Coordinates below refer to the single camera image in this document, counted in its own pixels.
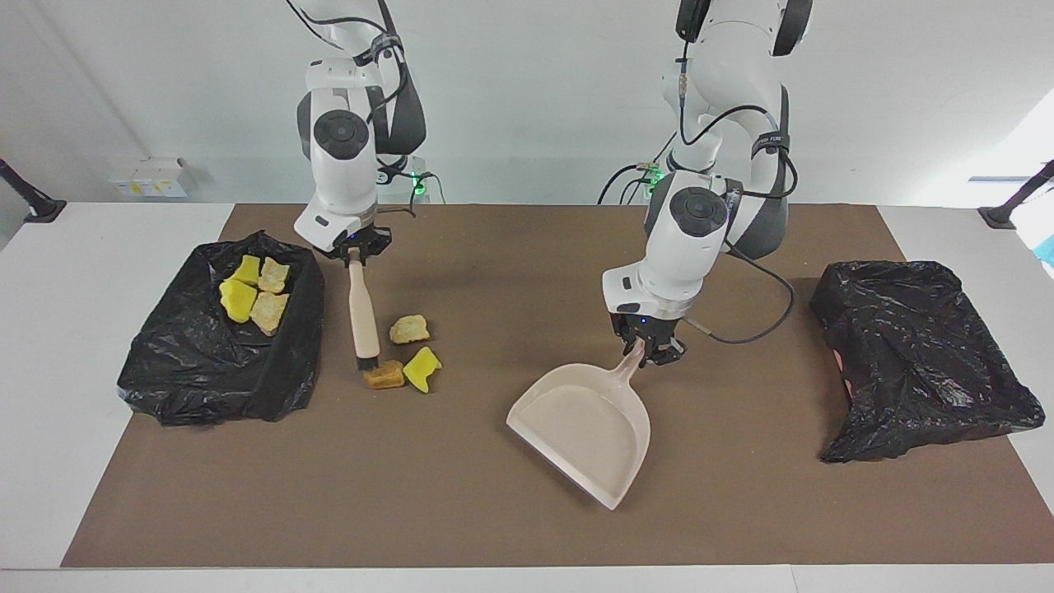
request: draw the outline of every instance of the wooden handle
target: wooden handle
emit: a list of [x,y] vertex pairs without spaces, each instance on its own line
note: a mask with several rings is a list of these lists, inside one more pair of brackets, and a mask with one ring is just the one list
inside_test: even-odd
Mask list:
[[373,301],[366,289],[366,276],[362,261],[354,259],[348,265],[351,290],[348,292],[348,309],[351,312],[351,336],[355,340],[355,356],[372,359],[380,356],[380,341],[377,339],[377,320],[373,317]]

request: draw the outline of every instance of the dustpan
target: dustpan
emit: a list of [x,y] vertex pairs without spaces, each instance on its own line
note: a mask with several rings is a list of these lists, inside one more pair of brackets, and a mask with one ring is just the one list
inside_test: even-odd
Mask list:
[[651,439],[648,412],[629,380],[644,358],[638,341],[611,371],[569,364],[538,380],[506,424],[611,511],[622,502]]

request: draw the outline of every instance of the white tabletop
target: white tabletop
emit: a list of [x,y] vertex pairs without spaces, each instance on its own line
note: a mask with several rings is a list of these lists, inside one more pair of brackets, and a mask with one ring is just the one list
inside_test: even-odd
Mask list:
[[[58,570],[131,413],[131,338],[230,204],[72,203],[0,251],[0,591],[1054,591],[1054,566]],[[1054,280],[970,210],[882,207],[904,254],[963,280],[1021,381],[1054,410]],[[1054,432],[1011,441],[1054,508]]]

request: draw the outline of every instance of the brown mat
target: brown mat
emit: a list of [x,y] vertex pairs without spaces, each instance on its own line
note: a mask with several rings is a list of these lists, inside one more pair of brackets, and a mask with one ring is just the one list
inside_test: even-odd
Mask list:
[[[222,237],[294,242],[300,205],[238,205]],[[492,567],[1054,561],[1054,518],[1006,438],[825,466],[842,387],[805,302],[824,265],[900,258],[876,209],[796,205],[766,262],[802,299],[747,347],[684,328],[688,356],[633,381],[651,447],[608,512],[505,427],[555,367],[613,367],[600,288],[643,253],[638,207],[421,207],[367,274],[379,324],[424,314],[434,393],[374,393],[354,371],[347,280],[327,261],[321,375],[277,424],[162,429],[137,415],[64,567]],[[695,317],[764,328],[785,295],[722,258]],[[406,360],[408,348],[387,350]]]

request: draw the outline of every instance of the open black plastic bag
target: open black plastic bag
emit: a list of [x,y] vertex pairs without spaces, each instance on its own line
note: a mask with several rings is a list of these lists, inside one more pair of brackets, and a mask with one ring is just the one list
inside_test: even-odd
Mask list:
[[1039,402],[944,265],[832,263],[809,305],[850,396],[823,461],[893,458],[1042,426]]
[[[286,313],[275,337],[235,323],[219,304],[219,283],[242,255],[289,264]],[[194,249],[132,341],[117,380],[133,410],[164,426],[280,420],[307,408],[321,348],[325,279],[314,254],[264,231]]]

